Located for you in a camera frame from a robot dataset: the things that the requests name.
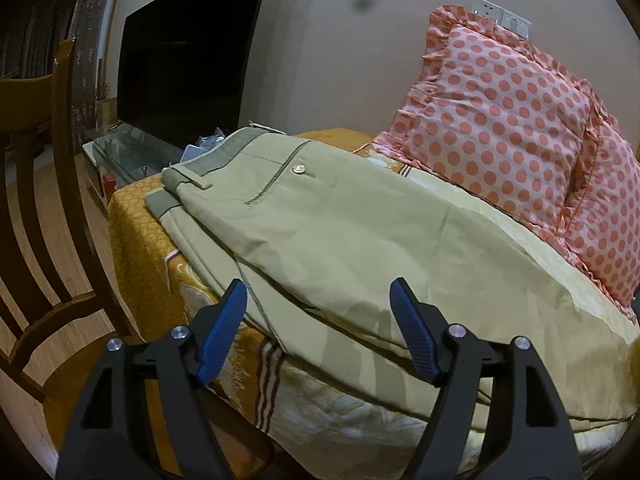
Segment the dark wooden chair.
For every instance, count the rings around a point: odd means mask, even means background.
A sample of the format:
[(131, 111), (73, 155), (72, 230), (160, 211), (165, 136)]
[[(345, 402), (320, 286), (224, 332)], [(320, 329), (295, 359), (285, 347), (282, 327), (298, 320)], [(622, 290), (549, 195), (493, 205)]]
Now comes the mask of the dark wooden chair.
[[(1, 352), (1, 373), (41, 408), (55, 451), (107, 341), (137, 336), (107, 277), (82, 202), (70, 106), (74, 56), (74, 40), (66, 39), (49, 75), (1, 83), (1, 151), (13, 155), (18, 207), (13, 212), (9, 193), (1, 193), (1, 325), (14, 338)], [(58, 248), (44, 236), (49, 220), (72, 244), (89, 285), (84, 292), (72, 292), (55, 265)], [(110, 323), (105, 334), (81, 344), (43, 382), (28, 374), (29, 362), (49, 339), (98, 313)]]

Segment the pink polka-dot pillow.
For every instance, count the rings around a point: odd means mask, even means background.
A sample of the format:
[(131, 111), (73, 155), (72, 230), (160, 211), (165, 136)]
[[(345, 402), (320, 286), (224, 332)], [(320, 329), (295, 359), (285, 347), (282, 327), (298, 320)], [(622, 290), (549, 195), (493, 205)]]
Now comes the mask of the pink polka-dot pillow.
[(463, 6), (440, 6), (418, 80), (373, 146), (556, 237), (597, 102), (552, 55)]
[(639, 289), (639, 162), (596, 92), (573, 191), (563, 209), (562, 242), (584, 272), (631, 321)]

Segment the rear pink polka-dot pillow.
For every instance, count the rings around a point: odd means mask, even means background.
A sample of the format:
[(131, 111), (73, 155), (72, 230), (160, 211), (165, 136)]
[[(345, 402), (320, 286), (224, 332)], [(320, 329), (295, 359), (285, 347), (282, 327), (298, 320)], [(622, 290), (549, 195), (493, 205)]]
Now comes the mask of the rear pink polka-dot pillow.
[(639, 162), (596, 92), (573, 191), (563, 209), (562, 242), (584, 272), (631, 321), (639, 289)]

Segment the glass tv stand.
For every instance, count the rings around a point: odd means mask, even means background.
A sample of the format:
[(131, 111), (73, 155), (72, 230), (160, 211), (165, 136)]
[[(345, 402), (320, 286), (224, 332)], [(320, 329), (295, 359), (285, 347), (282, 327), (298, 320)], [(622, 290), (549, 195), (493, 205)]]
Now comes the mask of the glass tv stand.
[(181, 148), (124, 122), (88, 131), (81, 148), (89, 182), (104, 200), (175, 164), (182, 154)]

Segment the front pink polka-dot pillow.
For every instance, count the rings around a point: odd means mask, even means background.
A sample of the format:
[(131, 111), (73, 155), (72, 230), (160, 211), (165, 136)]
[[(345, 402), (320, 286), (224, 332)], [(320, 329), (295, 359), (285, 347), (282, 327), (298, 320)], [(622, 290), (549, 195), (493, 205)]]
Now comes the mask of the front pink polka-dot pillow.
[(440, 6), (418, 80), (373, 146), (556, 237), (597, 102), (552, 55), (463, 6)]

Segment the yellow floral bed sheet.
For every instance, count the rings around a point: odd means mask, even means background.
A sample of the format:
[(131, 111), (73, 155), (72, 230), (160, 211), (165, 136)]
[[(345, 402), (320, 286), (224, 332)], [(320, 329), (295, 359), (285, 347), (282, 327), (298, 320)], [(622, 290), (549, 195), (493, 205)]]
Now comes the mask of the yellow floral bed sheet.
[[(378, 154), (359, 132), (326, 130), (300, 137), (379, 160), (404, 177), (421, 171)], [(235, 280), (222, 289), (209, 287), (149, 211), (146, 196), (160, 186), (167, 168), (118, 190), (108, 206), (119, 292), (148, 339), (193, 318)], [(319, 479), (398, 478), (430, 416), (386, 408), (287, 354), (250, 318), (247, 289), (245, 324), (218, 380), (231, 405)], [(597, 463), (612, 448), (630, 417), (583, 430), (570, 420), (585, 465)]]

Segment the khaki beige pants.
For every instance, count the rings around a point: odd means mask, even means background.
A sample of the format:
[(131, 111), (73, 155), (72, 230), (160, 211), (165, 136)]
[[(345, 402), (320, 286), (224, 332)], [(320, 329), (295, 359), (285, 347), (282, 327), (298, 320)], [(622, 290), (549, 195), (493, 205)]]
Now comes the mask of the khaki beige pants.
[(577, 430), (639, 406), (636, 324), (549, 245), (461, 188), (259, 128), (165, 169), (146, 206), (212, 289), (239, 278), (285, 352), (419, 418), (436, 389), (390, 310), (416, 298), (478, 338), (527, 337)]

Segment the black television screen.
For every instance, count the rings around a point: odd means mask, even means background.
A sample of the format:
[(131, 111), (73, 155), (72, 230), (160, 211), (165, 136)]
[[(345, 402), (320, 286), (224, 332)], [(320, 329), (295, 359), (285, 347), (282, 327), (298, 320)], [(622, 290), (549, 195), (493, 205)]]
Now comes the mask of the black television screen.
[(119, 119), (176, 148), (238, 128), (261, 5), (153, 0), (129, 14), (119, 52)]

